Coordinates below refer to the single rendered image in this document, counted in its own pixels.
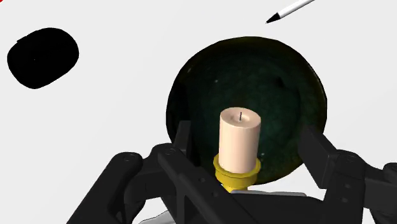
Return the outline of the cream candle in yellow holder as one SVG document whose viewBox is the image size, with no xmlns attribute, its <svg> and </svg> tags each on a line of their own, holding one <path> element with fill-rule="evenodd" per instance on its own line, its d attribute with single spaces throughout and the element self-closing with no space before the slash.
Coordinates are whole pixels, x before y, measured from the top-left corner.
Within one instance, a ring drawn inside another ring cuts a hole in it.
<svg viewBox="0 0 397 224">
<path fill-rule="evenodd" d="M 216 179 L 226 191 L 246 191 L 261 169 L 258 159 L 261 118 L 246 108 L 226 108 L 219 116 L 219 150 L 214 157 Z"/>
</svg>

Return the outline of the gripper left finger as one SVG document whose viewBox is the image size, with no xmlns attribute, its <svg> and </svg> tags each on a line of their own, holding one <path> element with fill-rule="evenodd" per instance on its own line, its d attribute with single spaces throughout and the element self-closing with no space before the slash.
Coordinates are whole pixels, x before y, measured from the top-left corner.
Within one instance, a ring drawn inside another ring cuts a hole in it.
<svg viewBox="0 0 397 224">
<path fill-rule="evenodd" d="M 132 224 L 148 199 L 160 197 L 176 224 L 258 224 L 202 167 L 191 163 L 190 122 L 174 143 L 115 155 L 66 224 Z"/>
</svg>

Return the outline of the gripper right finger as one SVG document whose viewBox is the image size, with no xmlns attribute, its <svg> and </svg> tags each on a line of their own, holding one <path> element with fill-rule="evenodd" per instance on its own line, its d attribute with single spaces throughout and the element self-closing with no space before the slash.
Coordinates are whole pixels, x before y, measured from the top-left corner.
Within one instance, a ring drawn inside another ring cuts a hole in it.
<svg viewBox="0 0 397 224">
<path fill-rule="evenodd" d="M 318 224 L 362 224 L 364 208 L 375 224 L 397 224 L 397 162 L 373 167 L 354 152 L 336 149 L 313 126 L 302 128 L 298 154 L 326 190 Z"/>
</svg>

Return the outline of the white pen with black tip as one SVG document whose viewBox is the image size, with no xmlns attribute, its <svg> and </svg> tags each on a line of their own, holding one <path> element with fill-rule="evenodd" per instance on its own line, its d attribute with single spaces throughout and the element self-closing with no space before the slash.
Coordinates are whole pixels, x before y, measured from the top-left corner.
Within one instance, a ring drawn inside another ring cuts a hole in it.
<svg viewBox="0 0 397 224">
<path fill-rule="evenodd" d="M 313 2 L 315 0 L 298 0 L 297 2 L 285 7 L 284 9 L 279 10 L 277 13 L 275 13 L 274 15 L 272 15 L 267 21 L 266 23 L 269 24 L 271 22 L 275 22 L 277 20 L 280 20 L 284 17 L 286 17 L 287 15 L 293 13 L 294 11 L 299 10 L 300 8 L 303 8 L 304 6 L 310 4 L 311 2 Z"/>
</svg>

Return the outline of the black rounded object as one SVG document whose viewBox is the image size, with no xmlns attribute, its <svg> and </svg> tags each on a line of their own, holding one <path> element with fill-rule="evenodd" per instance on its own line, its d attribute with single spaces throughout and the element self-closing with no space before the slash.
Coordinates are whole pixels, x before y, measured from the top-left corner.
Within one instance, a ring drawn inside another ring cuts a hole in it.
<svg viewBox="0 0 397 224">
<path fill-rule="evenodd" d="M 39 89 L 67 74 L 79 56 L 78 44 L 70 34 L 47 27 L 17 40 L 7 53 L 7 64 L 20 84 Z"/>
</svg>

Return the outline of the dark green bowl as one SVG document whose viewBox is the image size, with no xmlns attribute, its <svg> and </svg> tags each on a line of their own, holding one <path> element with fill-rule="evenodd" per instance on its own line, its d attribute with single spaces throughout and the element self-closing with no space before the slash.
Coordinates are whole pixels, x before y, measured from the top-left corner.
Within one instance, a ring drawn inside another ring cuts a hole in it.
<svg viewBox="0 0 397 224">
<path fill-rule="evenodd" d="M 167 101 L 169 138 L 175 138 L 180 121 L 190 121 L 195 160 L 213 173 L 220 114 L 233 107 L 261 118 L 258 184 L 301 166 L 297 147 L 302 127 L 323 131 L 327 119 L 326 94 L 312 66 L 292 47 L 262 37 L 219 41 L 184 64 Z"/>
</svg>

